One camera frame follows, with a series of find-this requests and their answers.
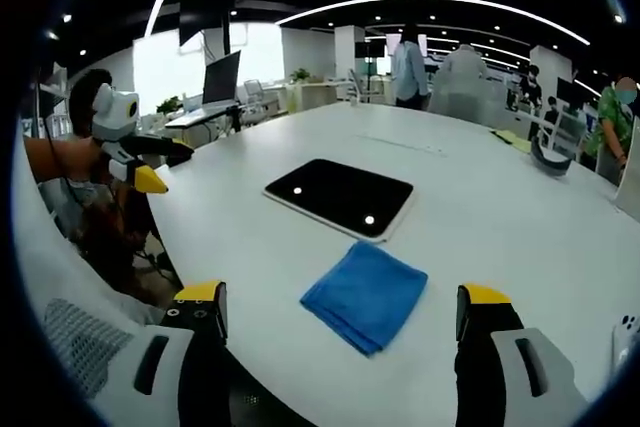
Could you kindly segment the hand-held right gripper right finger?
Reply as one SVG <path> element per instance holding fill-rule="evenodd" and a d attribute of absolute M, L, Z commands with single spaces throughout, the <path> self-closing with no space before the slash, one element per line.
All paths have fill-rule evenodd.
<path fill-rule="evenodd" d="M 570 360 L 502 292 L 457 290 L 458 426 L 571 426 L 587 408 Z"/>

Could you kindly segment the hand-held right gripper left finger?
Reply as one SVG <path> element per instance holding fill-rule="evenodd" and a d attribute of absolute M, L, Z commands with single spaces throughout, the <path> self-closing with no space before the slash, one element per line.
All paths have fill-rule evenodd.
<path fill-rule="evenodd" d="M 94 409 L 109 426 L 230 424 L 227 289 L 184 287 L 108 365 Z"/>

